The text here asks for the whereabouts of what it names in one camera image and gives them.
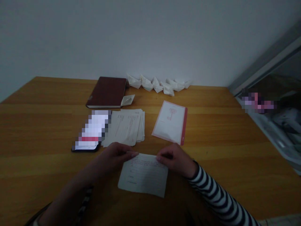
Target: striped sleeve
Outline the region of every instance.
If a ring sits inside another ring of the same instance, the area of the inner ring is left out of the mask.
[[[197,163],[193,178],[188,179],[194,190],[201,194],[213,213],[225,225],[260,225],[231,195],[229,195]]]

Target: brown notebook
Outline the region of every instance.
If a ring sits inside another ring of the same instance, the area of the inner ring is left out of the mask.
[[[124,96],[126,78],[99,77],[86,106],[88,108],[119,108]]]

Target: pink card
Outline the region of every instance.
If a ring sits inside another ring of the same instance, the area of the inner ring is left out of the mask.
[[[152,135],[179,145],[184,145],[187,108],[163,102]]]

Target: handwritten note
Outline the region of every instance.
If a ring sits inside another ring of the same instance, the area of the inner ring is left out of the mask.
[[[139,154],[123,164],[118,187],[164,198],[167,174],[168,168],[155,155]]]
[[[102,141],[103,147],[107,147],[113,142],[134,146],[141,116],[142,114],[112,111],[112,124],[105,140]]]

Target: paper sheet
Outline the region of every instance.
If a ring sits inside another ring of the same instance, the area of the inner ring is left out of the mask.
[[[104,141],[102,141],[103,147],[107,147],[113,142],[134,146],[137,140],[140,117],[140,114],[112,111],[112,124]]]
[[[121,112],[124,113],[130,113],[130,114],[139,114],[140,115],[140,122],[139,122],[139,128],[138,128],[138,135],[137,135],[137,141],[142,141],[144,135],[144,125],[143,125],[143,111],[142,109],[121,109]]]
[[[164,198],[167,174],[155,155],[139,154],[123,164],[118,188]]]
[[[183,145],[186,127],[185,111],[185,107],[164,101],[152,135]]]

